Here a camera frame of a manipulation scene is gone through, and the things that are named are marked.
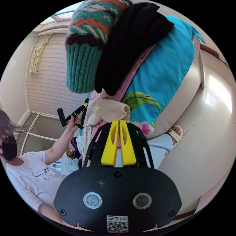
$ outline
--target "hand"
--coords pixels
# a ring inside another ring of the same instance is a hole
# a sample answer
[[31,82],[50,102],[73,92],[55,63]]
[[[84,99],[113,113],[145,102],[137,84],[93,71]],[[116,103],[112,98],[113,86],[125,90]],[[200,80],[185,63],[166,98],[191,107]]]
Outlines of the hand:
[[74,229],[79,229],[79,230],[84,230],[84,231],[90,231],[91,232],[91,230],[79,227],[79,224],[77,224],[77,227],[74,227],[74,226],[72,226],[70,224],[67,224],[65,221],[62,221],[62,222],[63,222],[63,225],[65,225],[65,226],[68,226],[68,227],[71,227],[71,228],[74,228]]
[[74,133],[79,128],[77,124],[81,124],[81,121],[78,117],[74,118],[72,116],[66,128]]

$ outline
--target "qr code label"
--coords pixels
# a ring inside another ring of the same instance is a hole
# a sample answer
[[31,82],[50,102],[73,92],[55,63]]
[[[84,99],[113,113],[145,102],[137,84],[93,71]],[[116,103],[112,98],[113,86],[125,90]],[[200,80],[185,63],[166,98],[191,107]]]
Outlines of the qr code label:
[[129,232],[128,216],[107,216],[108,233],[127,233]]

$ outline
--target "light blue pants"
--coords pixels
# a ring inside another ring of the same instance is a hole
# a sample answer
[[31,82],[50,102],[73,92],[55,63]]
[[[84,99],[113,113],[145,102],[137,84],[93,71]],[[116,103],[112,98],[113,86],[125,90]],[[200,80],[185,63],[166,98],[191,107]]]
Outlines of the light blue pants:
[[[152,154],[154,168],[158,169],[163,159],[165,158],[165,155],[173,151],[174,145],[173,145],[172,138],[168,134],[163,134],[159,137],[149,140],[148,144],[149,144],[150,151]],[[144,153],[145,153],[147,165],[148,167],[150,167],[146,149],[144,149]],[[120,149],[117,150],[116,167],[122,167]]]

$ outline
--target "foot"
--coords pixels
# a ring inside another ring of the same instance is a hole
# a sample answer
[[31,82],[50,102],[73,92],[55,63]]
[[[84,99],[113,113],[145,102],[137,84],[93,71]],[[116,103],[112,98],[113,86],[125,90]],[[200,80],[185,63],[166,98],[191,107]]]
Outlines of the foot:
[[[179,129],[178,127],[173,126],[170,130],[173,130],[174,132],[177,133],[177,135],[180,136],[181,131],[180,131],[180,129]],[[173,141],[173,145],[175,145],[175,144],[176,144],[176,140],[175,140],[173,137],[171,137],[171,139],[172,139],[172,141]]]

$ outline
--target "beige sandal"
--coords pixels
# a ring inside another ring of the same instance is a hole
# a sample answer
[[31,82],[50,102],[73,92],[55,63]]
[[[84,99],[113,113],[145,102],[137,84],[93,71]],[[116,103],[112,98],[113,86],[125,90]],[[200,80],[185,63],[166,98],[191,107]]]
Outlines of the beige sandal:
[[183,131],[182,127],[179,126],[179,125],[173,125],[173,127],[174,126],[179,128],[180,136],[174,130],[172,130],[172,128],[168,131],[168,134],[176,141],[176,143],[174,144],[174,148],[173,149],[175,149],[178,146],[178,144],[180,143],[180,141],[182,140],[182,138],[184,136],[184,131]]

